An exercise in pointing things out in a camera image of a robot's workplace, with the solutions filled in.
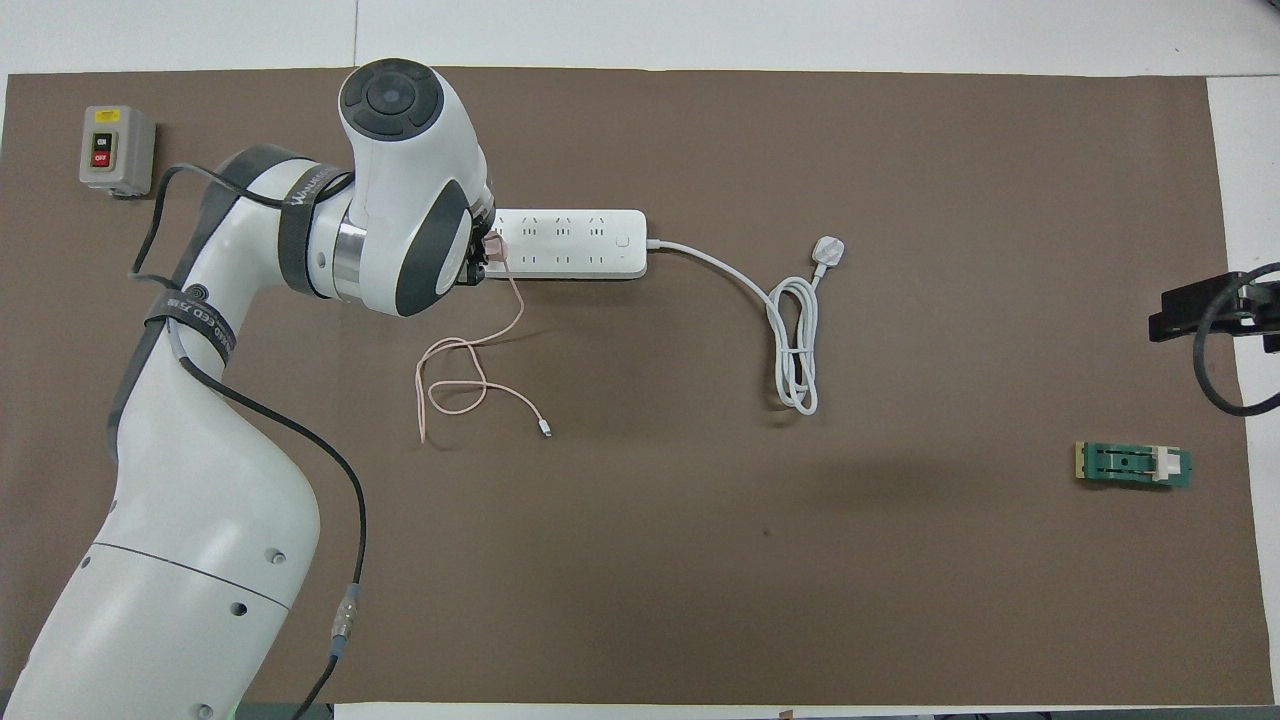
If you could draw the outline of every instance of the black circular cap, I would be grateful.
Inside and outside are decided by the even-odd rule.
[[[422,135],[444,109],[444,87],[431,68],[399,58],[351,73],[338,96],[351,128],[379,142]]]
[[[413,81],[397,72],[383,72],[372,77],[365,86],[369,106],[384,115],[398,115],[408,110],[417,99]]]

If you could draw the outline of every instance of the white power cord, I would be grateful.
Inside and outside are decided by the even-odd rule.
[[[742,273],[716,258],[678,242],[662,240],[648,241],[649,250],[676,250],[692,255],[699,260],[710,263],[724,273],[736,278],[751,290],[764,304],[764,316],[773,329],[773,382],[778,391],[778,398],[787,407],[795,407],[801,415],[813,415],[818,410],[818,369],[814,364],[814,341],[818,336],[818,282],[827,274],[827,268],[835,268],[845,255],[845,243],[838,238],[824,236],[818,240],[813,249],[813,260],[818,264],[814,269],[813,279],[804,279],[792,275],[777,284],[772,292],[765,293],[760,286],[751,282]],[[795,345],[791,343],[791,334],[787,333],[786,323],[778,304],[783,293],[790,293],[800,305],[800,316],[796,320]]]

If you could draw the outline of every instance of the robot end effector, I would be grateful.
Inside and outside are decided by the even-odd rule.
[[[484,278],[489,169],[453,87],[411,60],[364,65],[338,96],[356,178],[333,247],[344,300],[408,316]]]

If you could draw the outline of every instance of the velcro strap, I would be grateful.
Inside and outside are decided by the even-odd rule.
[[[180,290],[166,290],[156,297],[151,311],[143,324],[173,318],[188,328],[205,336],[205,340],[214,346],[218,355],[223,357],[225,365],[236,350],[236,333],[223,314],[212,305],[196,300]]]
[[[325,297],[311,284],[311,274],[307,272],[307,241],[311,237],[316,200],[324,188],[344,172],[333,165],[315,165],[293,183],[280,206],[276,256],[284,282],[298,292]]]

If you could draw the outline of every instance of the brown mat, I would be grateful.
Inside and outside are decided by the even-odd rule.
[[[256,142],[349,164],[346,70],[22,76],[0,167],[0,687],[111,498],[104,419],[154,287],[150,202],[77,183],[86,105],[161,123],[159,163]],[[507,322],[506,284],[408,320],[285,290],[228,382],[343,448],[370,501],[362,615],[325,698],[669,703],[1270,703],[1244,425],[1162,290],[1225,268],[1204,82],[453,69],[503,206],[640,208],[762,284],[849,242],[819,295],[822,409],[771,401],[755,301],[652,258],[630,283],[527,283],[494,397],[433,418],[411,373]],[[152,260],[186,245],[180,181]],[[462,370],[462,357],[442,364]],[[1212,348],[1234,383],[1226,343]],[[300,698],[353,551],[324,537],[250,692]],[[1189,489],[1100,488],[1071,443],[1194,452]]]

